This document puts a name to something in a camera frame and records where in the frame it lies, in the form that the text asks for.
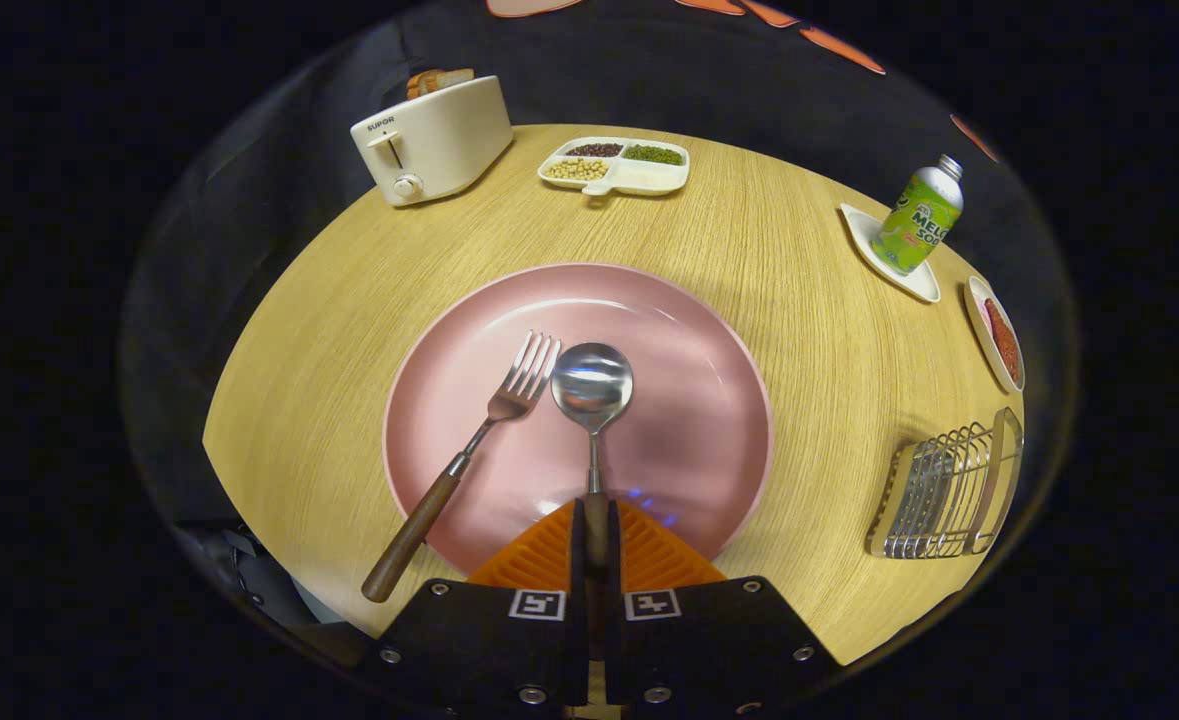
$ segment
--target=toaster knob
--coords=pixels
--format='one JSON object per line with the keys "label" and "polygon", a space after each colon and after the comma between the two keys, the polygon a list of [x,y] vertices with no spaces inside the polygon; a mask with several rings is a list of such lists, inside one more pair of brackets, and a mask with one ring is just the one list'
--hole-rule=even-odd
{"label": "toaster knob", "polygon": [[393,181],[393,192],[399,193],[400,197],[411,197],[420,192],[421,186],[423,183],[420,181],[420,178],[407,174]]}

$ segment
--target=wire rack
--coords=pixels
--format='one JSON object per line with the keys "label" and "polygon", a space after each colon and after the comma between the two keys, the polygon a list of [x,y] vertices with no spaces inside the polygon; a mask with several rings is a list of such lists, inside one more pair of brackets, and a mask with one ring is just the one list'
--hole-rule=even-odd
{"label": "wire rack", "polygon": [[[1009,407],[993,415],[993,428],[971,423],[901,451],[869,551],[924,560],[988,550],[1012,508],[1023,451],[1025,429]],[[995,509],[1000,487],[1005,491]]]}

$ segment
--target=round wooden table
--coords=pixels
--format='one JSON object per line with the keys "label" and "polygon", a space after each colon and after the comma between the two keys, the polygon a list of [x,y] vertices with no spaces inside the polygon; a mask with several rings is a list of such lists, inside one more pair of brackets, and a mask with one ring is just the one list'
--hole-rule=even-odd
{"label": "round wooden table", "polygon": [[[689,184],[664,197],[593,202],[535,169],[579,136],[679,143]],[[771,396],[771,478],[744,533],[714,560],[772,580],[842,663],[957,592],[983,555],[885,560],[865,536],[903,445],[1010,407],[968,323],[976,269],[948,246],[929,263],[935,305],[878,277],[839,203],[882,202],[780,160],[672,133],[522,126],[498,163],[446,200],[391,209],[371,191],[316,237],[242,332],[206,421],[211,465],[275,559],[361,630],[378,635],[427,577],[460,577],[421,547],[391,601],[358,590],[402,523],[382,464],[394,370],[474,288],[571,260],[660,275],[744,338]]]}

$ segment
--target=bottle label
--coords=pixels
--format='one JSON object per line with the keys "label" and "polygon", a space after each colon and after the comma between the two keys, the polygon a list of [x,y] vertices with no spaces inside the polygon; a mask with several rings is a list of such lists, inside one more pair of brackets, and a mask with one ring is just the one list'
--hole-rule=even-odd
{"label": "bottle label", "polygon": [[901,273],[910,273],[946,239],[959,216],[957,209],[915,176],[883,220],[872,250]]}

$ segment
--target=white toaster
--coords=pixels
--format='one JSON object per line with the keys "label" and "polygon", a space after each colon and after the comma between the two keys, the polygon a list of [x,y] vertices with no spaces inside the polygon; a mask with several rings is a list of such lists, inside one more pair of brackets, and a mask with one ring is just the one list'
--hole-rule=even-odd
{"label": "white toaster", "polygon": [[465,190],[513,141],[495,75],[416,97],[350,128],[353,143],[389,205]]}

